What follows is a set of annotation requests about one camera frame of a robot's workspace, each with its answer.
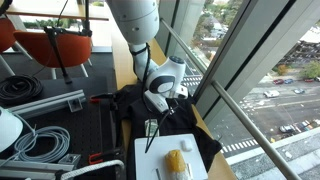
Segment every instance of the yellow object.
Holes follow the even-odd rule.
[[[186,164],[180,150],[169,151],[165,156],[165,160],[169,172],[183,172],[186,169]]]

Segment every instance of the black cloth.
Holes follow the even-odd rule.
[[[131,135],[127,153],[127,179],[136,179],[134,140],[145,137],[146,120],[149,118],[157,119],[159,124],[164,114],[151,113],[147,110],[141,98],[141,83],[125,86],[117,92],[116,97],[119,119],[131,120]],[[205,168],[209,171],[215,154],[222,148],[221,144],[196,126],[197,119],[193,113],[190,100],[178,99],[177,102],[179,106],[175,109],[175,112],[168,115],[159,128],[160,136],[192,133],[196,139]]]

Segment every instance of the gray cable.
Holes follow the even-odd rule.
[[[61,159],[69,148],[70,135],[69,132],[59,126],[49,126],[44,127],[38,130],[34,130],[31,126],[18,114],[12,113],[14,116],[18,117],[30,130],[31,132],[25,134],[20,137],[14,144],[14,149],[17,152],[10,158],[8,158],[5,162],[3,162],[1,166],[3,166],[9,160],[20,160],[20,161],[31,161],[31,162],[55,162]],[[50,137],[54,138],[55,144],[53,149],[50,152],[45,154],[41,154],[38,156],[28,156],[26,152],[30,151],[34,148],[37,143],[37,139],[41,137]]]

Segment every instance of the coiled cable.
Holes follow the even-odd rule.
[[[0,164],[0,167],[10,160],[40,163],[55,162],[60,160],[66,154],[70,144],[70,135],[66,129],[58,126],[48,126],[34,130],[21,116],[15,113],[13,113],[13,115],[19,118],[31,130],[31,132],[17,139],[14,144],[14,149],[17,153]],[[28,156],[26,153],[33,149],[37,143],[37,139],[42,137],[49,137],[55,140],[53,149],[50,152],[38,156]]]
[[[11,76],[0,82],[0,102],[6,105],[20,104],[37,96],[42,89],[36,77]]]

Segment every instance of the crosswalk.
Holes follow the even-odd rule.
[[[181,83],[186,87],[198,86],[200,84],[201,79],[202,76],[187,76],[183,78]]]
[[[227,152],[236,151],[239,149],[248,148],[256,145],[258,145],[258,142],[255,139],[252,139],[252,140],[247,140],[240,143],[234,143],[231,145],[222,146],[222,149],[220,150],[220,152],[227,153]]]

